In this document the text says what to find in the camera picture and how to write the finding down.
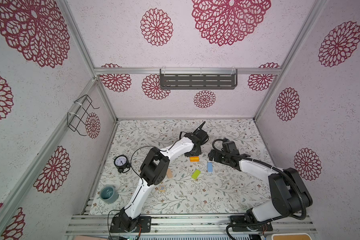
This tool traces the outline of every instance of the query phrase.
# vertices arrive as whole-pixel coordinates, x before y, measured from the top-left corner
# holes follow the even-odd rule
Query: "black alarm clock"
[[[126,169],[126,168],[129,169],[131,167],[131,164],[128,161],[128,158],[125,155],[117,156],[113,160],[114,160],[113,163],[115,164],[115,166],[117,168],[117,171],[120,173],[123,173],[124,169]]]

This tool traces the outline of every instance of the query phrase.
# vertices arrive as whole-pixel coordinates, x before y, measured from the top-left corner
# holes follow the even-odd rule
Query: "black wire rack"
[[[84,104],[86,101],[89,103],[89,105],[87,106],[87,108],[84,108],[84,107],[83,107],[83,104]],[[79,109],[83,109],[83,110],[84,110],[84,113],[83,113],[83,115],[82,115],[81,117],[77,114],[77,113],[79,112],[79,109],[77,110],[76,113],[72,113],[72,112],[67,113],[67,126],[68,126],[72,131],[77,132],[77,133],[80,134],[81,136],[86,136],[86,135],[81,134],[77,128],[79,127],[79,124],[80,124],[81,122],[82,122],[84,125],[86,125],[85,122],[83,122],[82,118],[83,118],[86,114],[89,116],[89,113],[87,112],[87,110],[88,110],[89,107],[92,107],[93,109],[99,109],[100,107],[95,108],[95,107],[92,105],[92,99],[91,99],[87,94],[81,96],[80,98],[78,98],[76,101],[74,101],[74,103],[79,104],[79,105],[80,105],[80,108],[79,108]],[[73,114],[74,116],[73,116],[73,118],[71,119],[71,121],[69,121],[69,117],[71,116],[71,114]],[[79,119],[79,122],[77,123],[76,126],[74,126],[74,125],[71,124],[75,118],[78,118],[78,119]]]

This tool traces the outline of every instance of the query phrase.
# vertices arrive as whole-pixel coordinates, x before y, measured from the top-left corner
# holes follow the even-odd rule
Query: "green block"
[[[199,171],[198,169],[192,174],[192,178],[194,179],[194,180],[196,180],[197,179],[197,177],[200,175],[200,173],[201,173],[201,171]]]

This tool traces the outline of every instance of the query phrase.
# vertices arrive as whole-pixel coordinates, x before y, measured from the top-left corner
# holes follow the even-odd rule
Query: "floral tablecloth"
[[[130,200],[139,177],[129,171],[120,174],[113,164],[113,157],[132,153],[142,146],[159,148],[173,144],[180,131],[193,132],[203,120],[125,120],[120,121],[102,176],[97,186],[97,194],[91,206],[91,215],[105,215],[112,209],[121,209]],[[207,172],[208,153],[211,143],[217,138],[228,138],[236,142],[240,154],[247,153],[255,159],[271,163],[259,132],[248,119],[206,120],[203,127],[209,141],[202,146],[199,162],[190,162],[184,155],[170,162],[173,177],[157,185],[145,202],[143,214],[199,214],[199,213],[239,213],[270,199],[269,185],[253,176],[229,166],[212,162],[213,172]],[[130,160],[137,171],[150,147],[143,148]],[[196,180],[191,175],[198,169],[201,174]],[[113,204],[99,199],[101,189],[114,185],[119,198]],[[165,192],[159,190],[165,186]]]

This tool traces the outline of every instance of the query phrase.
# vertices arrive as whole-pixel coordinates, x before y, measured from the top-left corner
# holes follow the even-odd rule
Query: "wall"
[[[312,3],[68,0],[96,67],[279,67]],[[169,93],[154,75],[102,76],[118,117],[156,119],[253,117],[272,79],[240,75],[233,91]]]
[[[322,239],[360,239],[359,26],[360,0],[328,1],[258,121],[275,164],[305,178]]]
[[[14,6],[0,1],[0,207],[91,79],[70,34],[54,1],[44,1],[41,6],[22,1]],[[113,122],[102,100],[97,103],[101,106],[97,110],[101,132],[95,148],[91,148],[91,138],[78,142],[77,133],[69,132],[75,135],[64,138],[61,145],[69,153],[70,168],[67,169],[67,162],[54,166],[62,174],[56,175],[52,186],[58,189],[53,193],[36,192],[40,197],[31,191],[31,199],[21,205],[25,218],[21,213],[14,218],[21,229],[15,239],[23,235],[23,229],[32,232],[44,223],[49,227],[38,231],[60,233],[63,229],[59,217],[68,219],[70,214],[81,212],[78,208],[86,200],[96,171],[94,166]],[[44,216],[44,212],[50,213],[49,218],[43,217],[44,223],[33,221]]]

